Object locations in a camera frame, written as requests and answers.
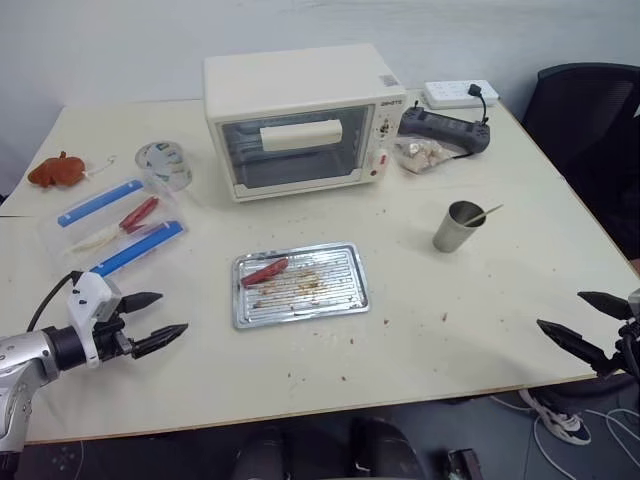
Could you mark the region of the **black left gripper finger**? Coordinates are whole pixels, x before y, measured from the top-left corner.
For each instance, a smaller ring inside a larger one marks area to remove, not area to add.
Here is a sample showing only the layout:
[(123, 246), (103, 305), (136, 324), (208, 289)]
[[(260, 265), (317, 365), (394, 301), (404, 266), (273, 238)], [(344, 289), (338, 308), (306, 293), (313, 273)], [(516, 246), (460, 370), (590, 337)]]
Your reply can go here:
[(150, 306), (163, 297), (161, 293), (139, 292), (121, 298), (121, 313), (130, 314)]
[(130, 353), (131, 357), (139, 359), (166, 347), (181, 336), (188, 327), (188, 324), (169, 325), (152, 332), (142, 340), (133, 341)]

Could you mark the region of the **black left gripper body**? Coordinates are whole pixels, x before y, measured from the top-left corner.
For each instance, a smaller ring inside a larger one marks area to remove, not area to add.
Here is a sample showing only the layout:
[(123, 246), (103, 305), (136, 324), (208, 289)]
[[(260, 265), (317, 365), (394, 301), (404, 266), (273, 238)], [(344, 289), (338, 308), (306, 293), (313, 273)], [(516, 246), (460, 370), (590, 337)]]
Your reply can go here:
[(131, 307), (131, 300), (123, 298), (108, 320), (99, 321), (94, 325), (93, 340), (100, 361), (132, 353), (133, 341), (123, 333), (125, 322), (121, 318), (123, 314), (131, 311)]

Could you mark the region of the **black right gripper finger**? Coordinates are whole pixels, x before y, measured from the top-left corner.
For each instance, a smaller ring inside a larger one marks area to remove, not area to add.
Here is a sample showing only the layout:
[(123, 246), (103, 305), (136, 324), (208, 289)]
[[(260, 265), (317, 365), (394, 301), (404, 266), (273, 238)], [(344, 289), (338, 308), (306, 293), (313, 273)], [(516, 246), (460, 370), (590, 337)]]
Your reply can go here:
[(621, 321), (632, 318), (632, 309), (627, 300), (604, 292), (582, 291), (577, 295), (596, 310)]
[(542, 319), (536, 324), (556, 345), (587, 363), (598, 376), (609, 376), (621, 369), (617, 360), (607, 358), (602, 349), (585, 341), (577, 332)]

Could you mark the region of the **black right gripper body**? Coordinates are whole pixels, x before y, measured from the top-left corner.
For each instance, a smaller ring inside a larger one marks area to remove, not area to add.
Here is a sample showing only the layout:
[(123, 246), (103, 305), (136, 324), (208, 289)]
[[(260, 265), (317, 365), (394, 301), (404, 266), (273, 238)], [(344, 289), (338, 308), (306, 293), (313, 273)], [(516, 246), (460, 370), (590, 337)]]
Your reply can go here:
[(632, 376), (639, 375), (639, 322), (628, 320), (618, 331), (620, 339), (617, 350), (623, 355), (626, 371)]

